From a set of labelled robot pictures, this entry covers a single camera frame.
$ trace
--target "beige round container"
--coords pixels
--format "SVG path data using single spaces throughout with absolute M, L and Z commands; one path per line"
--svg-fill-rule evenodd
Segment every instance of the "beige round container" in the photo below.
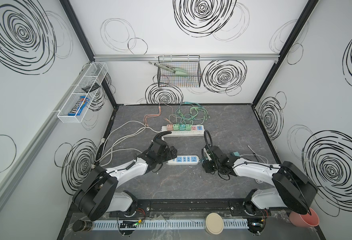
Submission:
M 224 229 L 224 221 L 217 213 L 208 214 L 205 218 L 205 230 L 209 234 L 220 234 Z

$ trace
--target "aluminum rail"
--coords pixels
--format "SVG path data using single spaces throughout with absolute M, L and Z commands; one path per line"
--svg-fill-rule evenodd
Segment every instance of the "aluminum rail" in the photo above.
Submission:
M 280 55 L 276 53 L 256 53 L 256 54 L 118 54 L 118 55 L 95 55 L 95 62 L 109 61 L 157 61 L 158 58 L 172 56 L 172 61 L 188 61 L 190 58 L 199 55 L 200 61 L 215 60 L 273 60 L 278 61 Z

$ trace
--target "white wire basket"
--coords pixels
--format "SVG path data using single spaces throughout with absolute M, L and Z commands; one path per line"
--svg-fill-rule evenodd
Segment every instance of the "white wire basket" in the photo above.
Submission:
M 91 63 L 80 82 L 64 103 L 57 117 L 64 123 L 81 123 L 97 92 L 102 88 L 102 81 L 108 71 L 106 63 Z

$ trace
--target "marble surface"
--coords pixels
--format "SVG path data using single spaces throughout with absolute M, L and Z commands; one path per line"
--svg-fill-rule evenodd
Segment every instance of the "marble surface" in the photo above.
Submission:
M 240 154 L 252 154 L 247 147 L 249 145 L 257 154 L 265 156 L 269 163 L 276 163 L 272 152 L 260 129 L 257 119 L 249 105 L 205 105 L 210 119 L 203 123 L 212 135 L 213 144 L 221 148 L 224 153 L 238 151 Z M 189 107 L 182 106 L 183 113 L 189 112 Z M 145 114 L 157 114 L 158 106 L 121 106 L 117 111 L 112 130 L 120 127 L 130 120 L 142 122 Z M 154 130 L 159 131 L 161 126 L 167 124 L 164 118 L 171 114 L 171 108 L 161 106 L 161 115 L 149 118 L 148 124 Z M 122 136 L 136 132 L 142 125 L 136 122 L 126 124 L 116 130 L 106 148 L 111 147 Z M 149 129 L 137 136 L 126 139 L 114 147 L 137 148 L 141 151 L 147 149 L 151 139 L 156 133 Z M 201 158 L 201 149 L 205 146 L 204 137 L 168 137 L 165 141 L 169 146 L 178 150 L 178 155 L 197 155 Z M 118 151 L 113 153 L 111 163 L 104 168 L 118 166 L 133 159 L 134 150 Z M 245 156 L 249 160 L 256 161 L 254 156 Z M 244 198 L 250 190 L 268 189 L 267 183 L 258 184 L 248 177 L 231 176 L 229 181 L 221 179 L 217 174 L 205 173 L 201 163 L 195 166 L 168 166 L 164 164 L 158 173 L 147 173 L 138 176 L 116 189 L 117 192 L 128 190 L 139 199 L 215 199 L 215 198 Z

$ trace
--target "red wire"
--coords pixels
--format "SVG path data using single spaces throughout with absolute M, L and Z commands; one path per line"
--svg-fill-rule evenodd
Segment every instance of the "red wire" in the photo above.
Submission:
M 140 209 L 136 209 L 137 211 L 139 211 L 140 213 L 143 214 L 143 216 L 145 216 L 145 213 L 143 211 L 141 211 Z
M 140 209 L 144 213 L 144 216 L 145 216 L 145 211 L 143 209 L 141 209 L 141 208 L 138 208 L 138 209 Z

